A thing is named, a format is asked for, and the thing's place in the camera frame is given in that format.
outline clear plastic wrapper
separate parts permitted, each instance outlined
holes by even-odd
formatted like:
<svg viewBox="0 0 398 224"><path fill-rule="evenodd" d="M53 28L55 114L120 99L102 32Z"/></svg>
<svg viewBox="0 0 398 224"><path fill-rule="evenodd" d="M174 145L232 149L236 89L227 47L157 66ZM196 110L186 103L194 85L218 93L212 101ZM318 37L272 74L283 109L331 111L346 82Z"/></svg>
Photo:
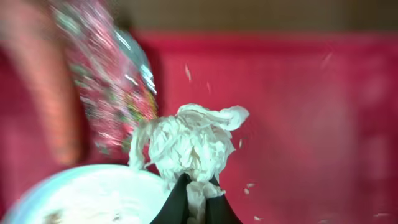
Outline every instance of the clear plastic wrapper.
<svg viewBox="0 0 398 224"><path fill-rule="evenodd" d="M67 40L67 56L96 146L126 157L132 130L156 117L149 63L139 45L113 26L99 0L52 2Z"/></svg>

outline crumpled white paper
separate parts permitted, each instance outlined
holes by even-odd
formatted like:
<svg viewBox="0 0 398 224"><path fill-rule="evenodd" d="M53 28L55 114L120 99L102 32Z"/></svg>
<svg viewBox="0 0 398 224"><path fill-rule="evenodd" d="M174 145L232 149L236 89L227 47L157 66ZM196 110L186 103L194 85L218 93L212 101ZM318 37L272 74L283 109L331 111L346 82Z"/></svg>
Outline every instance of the crumpled white paper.
<svg viewBox="0 0 398 224"><path fill-rule="evenodd" d="M209 183L225 168L228 156L235 150L230 131L238 129L249 112L241 106L210 111L200 105L181 106L175 116L141 121L132 134L130 161L132 169L155 164L169 187L181 174L192 182L187 185L191 223L203 223L205 200L225 193ZM144 164L142 150L150 141L150 162Z"/></svg>

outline pink tray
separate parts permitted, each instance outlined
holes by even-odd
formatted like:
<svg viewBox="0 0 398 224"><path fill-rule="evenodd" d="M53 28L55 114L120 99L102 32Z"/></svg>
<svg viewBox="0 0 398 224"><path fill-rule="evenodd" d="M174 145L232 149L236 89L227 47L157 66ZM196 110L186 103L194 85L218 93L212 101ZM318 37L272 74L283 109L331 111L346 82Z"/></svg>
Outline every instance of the pink tray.
<svg viewBox="0 0 398 224"><path fill-rule="evenodd" d="M251 113L233 133L234 145L240 139L243 145L220 177L243 223L256 223L254 216L283 224L397 220L398 35L137 39L152 63L161 115L185 103L213 110L241 105ZM5 63L0 70L7 93L0 95L6 208L64 167L51 161L15 73ZM87 163L103 161L93 153ZM248 195L247 183L255 183Z"/></svg>

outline white plate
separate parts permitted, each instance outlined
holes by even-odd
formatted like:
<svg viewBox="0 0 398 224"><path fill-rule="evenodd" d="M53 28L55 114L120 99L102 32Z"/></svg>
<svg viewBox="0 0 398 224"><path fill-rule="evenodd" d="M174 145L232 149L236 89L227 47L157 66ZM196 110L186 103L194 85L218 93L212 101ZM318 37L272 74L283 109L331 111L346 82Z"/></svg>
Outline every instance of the white plate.
<svg viewBox="0 0 398 224"><path fill-rule="evenodd" d="M150 223L169 194L162 179L150 172L133 172L119 165L83 166L34 187L14 206L5 223L43 224L56 211L68 223Z"/></svg>

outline crumpled tissue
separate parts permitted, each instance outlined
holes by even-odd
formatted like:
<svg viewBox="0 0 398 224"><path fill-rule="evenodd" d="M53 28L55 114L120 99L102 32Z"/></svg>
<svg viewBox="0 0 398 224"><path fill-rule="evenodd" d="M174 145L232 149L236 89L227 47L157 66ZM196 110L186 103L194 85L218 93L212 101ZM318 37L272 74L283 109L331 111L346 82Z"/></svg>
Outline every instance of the crumpled tissue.
<svg viewBox="0 0 398 224"><path fill-rule="evenodd" d="M181 174L192 182L187 185L191 217L187 223L203 223L206 199L225 193L209 180L225 168L235 150L230 131L238 129L249 116L241 106L210 111L200 105L183 105L175 116L141 121L132 134L129 165L142 169L155 164L169 187ZM150 142L150 162L144 164L142 150Z"/></svg>

